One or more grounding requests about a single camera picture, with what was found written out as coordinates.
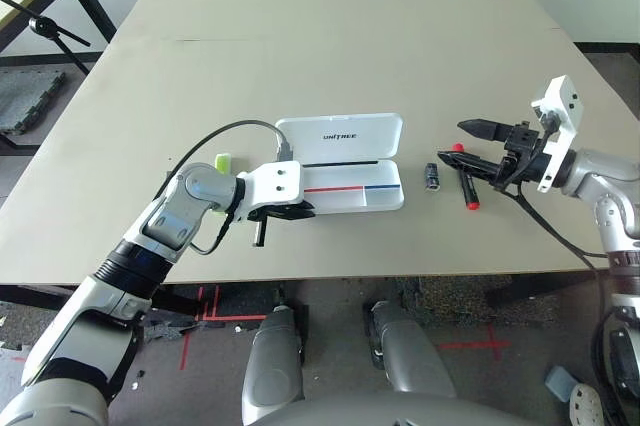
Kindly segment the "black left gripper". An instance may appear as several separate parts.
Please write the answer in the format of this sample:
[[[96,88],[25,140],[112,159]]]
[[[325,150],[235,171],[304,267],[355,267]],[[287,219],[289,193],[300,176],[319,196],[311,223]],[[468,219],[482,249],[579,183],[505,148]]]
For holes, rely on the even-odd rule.
[[[269,216],[281,220],[302,220],[315,216],[315,213],[312,211],[314,206],[309,202],[277,205],[273,206],[273,209],[278,211],[269,211],[268,206],[263,206],[251,211],[247,216],[248,221],[256,223],[253,241],[253,246],[256,248],[260,248],[265,245]]]

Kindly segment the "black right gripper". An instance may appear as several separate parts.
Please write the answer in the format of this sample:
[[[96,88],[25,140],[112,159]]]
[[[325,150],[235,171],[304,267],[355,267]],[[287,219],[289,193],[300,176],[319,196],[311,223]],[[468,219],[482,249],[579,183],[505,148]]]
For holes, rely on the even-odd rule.
[[[526,170],[543,152],[551,133],[539,132],[524,121],[516,124],[511,132],[508,124],[486,119],[470,119],[457,123],[457,127],[469,135],[486,141],[505,141],[506,155],[498,164],[479,156],[460,151],[438,151],[438,158],[447,166],[463,171],[470,176],[494,185],[496,190],[505,190],[518,183]]]

